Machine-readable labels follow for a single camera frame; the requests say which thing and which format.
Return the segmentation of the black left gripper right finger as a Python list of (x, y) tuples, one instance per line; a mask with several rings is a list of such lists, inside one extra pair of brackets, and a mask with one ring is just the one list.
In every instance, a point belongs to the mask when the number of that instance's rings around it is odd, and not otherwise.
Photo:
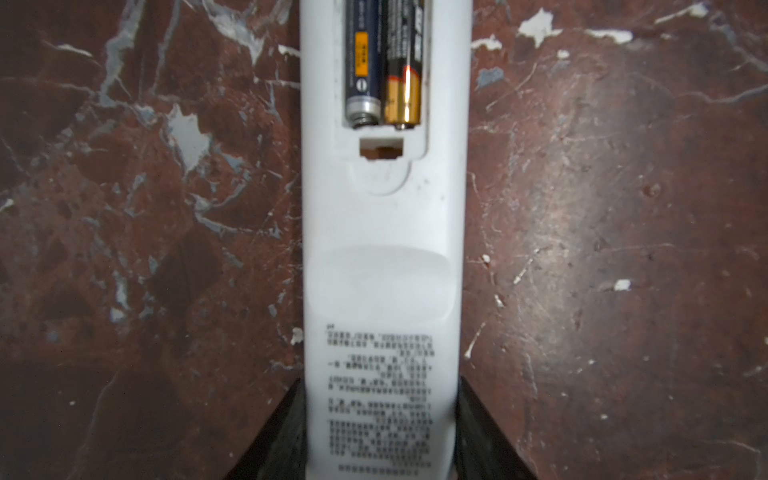
[(455, 412), (458, 479), (537, 479), (464, 376), (459, 379)]

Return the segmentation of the black gold battery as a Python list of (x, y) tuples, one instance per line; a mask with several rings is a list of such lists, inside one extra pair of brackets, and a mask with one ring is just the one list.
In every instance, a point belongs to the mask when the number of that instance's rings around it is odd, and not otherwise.
[(353, 128), (382, 119), (381, 2), (345, 2), (345, 116)]
[(384, 121), (397, 130), (421, 123), (425, 16), (424, 1), (384, 5)]

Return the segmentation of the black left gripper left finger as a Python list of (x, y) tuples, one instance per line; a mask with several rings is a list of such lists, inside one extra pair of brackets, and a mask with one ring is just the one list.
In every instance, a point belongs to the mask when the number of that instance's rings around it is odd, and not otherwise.
[(308, 456), (306, 390), (297, 379), (226, 480), (300, 480)]

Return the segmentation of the white remote control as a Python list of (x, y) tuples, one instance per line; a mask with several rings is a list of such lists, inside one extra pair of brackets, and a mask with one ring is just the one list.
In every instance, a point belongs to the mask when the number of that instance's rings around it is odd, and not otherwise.
[(353, 129), (345, 13), (300, 5), (310, 479), (446, 479), (459, 384), (473, 7), (429, 1), (422, 119)]

